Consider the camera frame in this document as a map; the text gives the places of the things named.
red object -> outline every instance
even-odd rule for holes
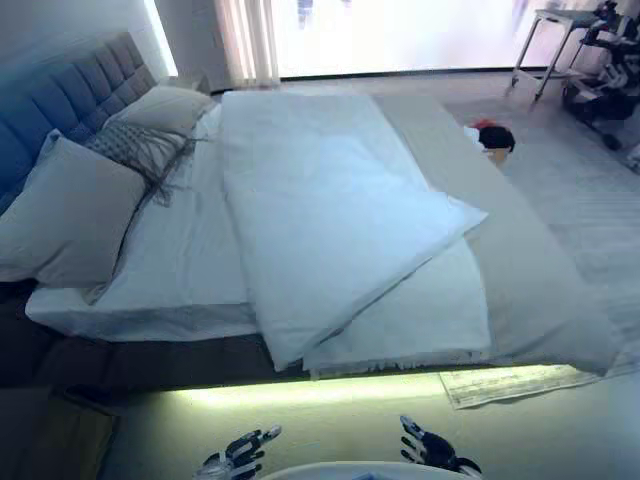
[[[471,124],[471,127],[476,128],[478,130],[482,130],[483,128],[486,128],[486,127],[499,127],[499,126],[500,125],[498,125],[494,120],[491,120],[489,118],[483,118]]]

wheel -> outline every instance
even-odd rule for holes
[[[580,93],[578,87],[568,82],[565,84],[564,88],[562,89],[562,105],[564,106],[564,108],[566,108],[567,110],[571,109],[570,107],[573,103],[573,100],[576,98],[578,93]]]
[[[604,135],[602,135],[602,141],[609,150],[613,150],[614,152],[622,148],[622,143],[620,143],[620,140],[609,133],[605,133]]]

white wall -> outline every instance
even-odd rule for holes
[[[0,0],[0,74],[7,77],[93,36],[123,30],[131,32],[151,73],[166,75],[144,0]]]
[[[204,72],[215,91],[230,82],[213,1],[155,0],[178,72]]]

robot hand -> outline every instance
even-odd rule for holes
[[[412,463],[482,478],[480,467],[467,458],[456,457],[456,451],[444,438],[425,432],[407,416],[401,416],[400,422],[404,431],[413,437],[412,440],[407,437],[401,438],[402,443],[408,447],[407,450],[400,450],[404,458]]]
[[[255,430],[231,442],[223,452],[214,453],[202,465],[195,479],[249,480],[262,470],[257,460],[264,457],[262,446],[282,432],[279,426],[262,433]]]

white pillow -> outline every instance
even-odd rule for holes
[[[211,97],[176,87],[153,87],[140,99],[110,118],[121,122],[189,136]]]
[[[108,282],[144,191],[134,171],[58,138],[0,217],[0,282]]]

